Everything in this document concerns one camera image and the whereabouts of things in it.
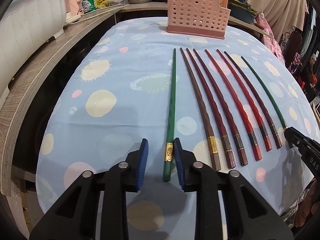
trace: pink cloth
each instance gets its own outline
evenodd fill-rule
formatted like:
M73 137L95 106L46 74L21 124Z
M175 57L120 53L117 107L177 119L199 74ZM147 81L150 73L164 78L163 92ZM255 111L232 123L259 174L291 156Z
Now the pink cloth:
M259 15L258 17L256 17L255 21L262 25L263 27L265 27L265 32L268 33L270 36L273 36L273 32L271 30L270 25L268 24L266 19L262 19L261 16ZM282 55L282 51L281 48L278 44L278 42L275 40L275 38L271 39L267 36L262 36L261 40L260 40L284 65L284 57Z

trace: tablecloth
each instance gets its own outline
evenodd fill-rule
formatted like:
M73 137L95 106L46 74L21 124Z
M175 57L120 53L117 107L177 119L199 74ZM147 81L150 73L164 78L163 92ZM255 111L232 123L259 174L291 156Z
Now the tablecloth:
M249 164L240 165L221 105L211 88L230 136L238 170L280 214L291 206L312 176L297 149L290 149L271 101L240 56L253 66L270 89L288 127L319 141L311 107L285 66L258 40L228 26L225 40L166 32L167 18L127 20L113 26L82 61L61 94L45 131L36 172L40 206L46 212L85 170L102 172L149 142L145 181L139 193L127 193L131 239L193 239L196 194L181 190L176 174L162 182L168 118L172 51L177 49L175 137L197 160L210 164L204 128L179 48L195 48L218 83L242 136ZM233 85L260 144L262 160L255 161L247 133L221 76L204 52L208 49ZM228 67L215 51L227 51L239 63L260 94L280 135L282 146L266 152L247 99ZM208 100L198 80L216 137L219 137ZM266 119L255 101L260 114ZM221 140L217 139L221 172L228 172Z

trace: white plastic bin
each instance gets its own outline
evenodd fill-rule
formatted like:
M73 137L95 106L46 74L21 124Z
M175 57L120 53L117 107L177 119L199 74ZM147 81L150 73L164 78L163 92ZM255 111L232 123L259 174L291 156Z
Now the white plastic bin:
M63 33L65 0L13 0L0 21L0 109L8 83L49 38Z

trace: dark red chopstick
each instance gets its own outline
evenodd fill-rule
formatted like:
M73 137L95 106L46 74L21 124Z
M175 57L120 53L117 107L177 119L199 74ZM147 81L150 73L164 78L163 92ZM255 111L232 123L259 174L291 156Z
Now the dark red chopstick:
M256 135L253 131L252 125L249 122L248 116L246 114L246 112L243 109L243 106L235 92L235 90L233 89L232 85L230 84L228 78L226 77L226 75L223 73L223 71L221 70L220 66L218 65L218 63L214 60L214 58L211 56L211 54L209 53L209 51L207 51L206 49L204 50L208 57L210 58L210 60L212 61L212 63L215 65L217 71L219 72L219 74L221 75L224 83L226 84L234 102L236 103L236 106L238 108L238 111L241 115L242 121L244 123L244 127L248 133L250 142L251 142L251 146L252 146L252 150L253 150L253 154L254 154L254 158L256 161L259 161L262 159L261 156L261 152L260 152L260 148L259 148L259 144L256 138Z
M263 137L263 141L264 144L266 146L266 150L267 151L271 151L272 150L272 146L271 146L271 142L270 142L270 138L267 132L267 129L263 123L263 120L259 114L258 108L256 107L256 105L254 104L254 101L252 99L252 97L250 96L247 88L245 87L245 85L243 84L242 80L240 79L240 77L238 76L237 72L234 70L234 68L231 66L231 64L229 63L229 61L226 59L226 57L221 53L220 50L217 49L217 52L219 53L219 55L221 56L221 58L223 59L223 61L227 64L228 68L230 69L230 71L232 72L233 76L235 77L235 79L237 80L239 86L241 87L242 92L244 93L245 97L247 98L249 105L252 109L252 112L254 114L254 117L256 118L256 121L258 123L261 135Z
M221 93L221 91L220 91L217 83L215 82L213 76L210 74L209 69L207 68L206 64L204 63L204 61L202 60L202 58L200 57L198 52L195 49L193 49L193 51L196 54L200 64L202 65L202 68L206 72L207 77L209 78L210 83L211 83L214 91L217 94L217 97L219 98L220 104L221 104L221 106L223 108L223 112L225 113L227 121L228 121L228 124L230 126L234 142L236 144L236 149L237 149L238 157L239 157L239 160L240 160L240 164L241 164L241 166L246 166L248 164L248 159L247 159L247 156L245 154L244 146L243 146L243 143L242 143L242 139L241 139L240 133L238 131L238 127L236 126L235 121L233 120L233 116L232 116L232 114L231 114L231 112L229 110L228 104L224 100L223 94Z
M222 141L222 144L223 144L223 149L224 149L224 153L225 153L225 156L226 156L226 160L227 160L227 166L229 169L233 169L236 167L236 162L235 162L235 158L233 156L233 153L232 153L232 148L231 148L231 144L230 144L230 141L229 141L229 137L228 137L228 133L227 133L227 130L223 124L223 121L222 121L222 117L219 113L219 110L218 110L218 107L217 107L217 104L216 102L214 101L213 99L213 95L209 89L209 86L207 84L207 82L205 81L204 79L204 76L202 75L201 71L200 71L200 68L197 64L197 62L195 61L193 55L191 54L190 50L189 49L186 49L188 54L189 54L189 57L193 63L193 66L195 67L196 69L196 72L198 73L198 77L200 78L200 81L202 83L202 86L204 87L204 91L207 95L207 98L208 98L208 101L209 101L209 105L211 107L211 110L213 112L213 116L215 118L215 121L217 123L217 127L218 127L218 130L219 130L219 133L220 133L220 137L221 137L221 141Z
M245 82L248 84L248 86L250 87L252 93L254 94L258 104L260 105L262 111L263 111L263 114L264 116L266 117L266 120L267 120L267 123L271 129L271 133L272 133L272 136L275 140L275 143L276 143L276 147L277 149L280 149L282 144L281 144L281 141L280 141L280 138L279 138L279 135L278 135L278 132L276 130L276 126L274 125L273 123L273 120L267 110L267 108L265 107L262 99L260 98L258 92L256 91L256 89L254 88L254 86L252 85L252 83L250 82L250 80L248 79L248 77L244 74L244 72L242 71L242 69L239 67L239 65L234 61L234 59L225 51L224 52L227 57L230 59L230 61L233 63L233 65L236 67L236 69L239 71L239 73L241 74L241 76L243 77L243 79L245 80Z

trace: silver screw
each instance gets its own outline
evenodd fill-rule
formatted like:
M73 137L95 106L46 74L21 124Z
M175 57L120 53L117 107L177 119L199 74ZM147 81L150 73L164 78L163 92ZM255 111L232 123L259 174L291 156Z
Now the silver screw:
M119 168L121 168L121 169L125 169L125 168L127 168L128 166L129 166L129 164L128 163L126 163L126 162L121 162L121 163L119 163Z
M240 176L240 173L238 171L233 170L233 171L230 171L230 175L234 178L237 178Z
M202 162L194 162L193 163L193 166L197 169L200 169L203 167L203 163Z
M92 171L84 171L83 173L82 173L82 177L84 177L84 178L88 178L88 177L90 177L92 175Z

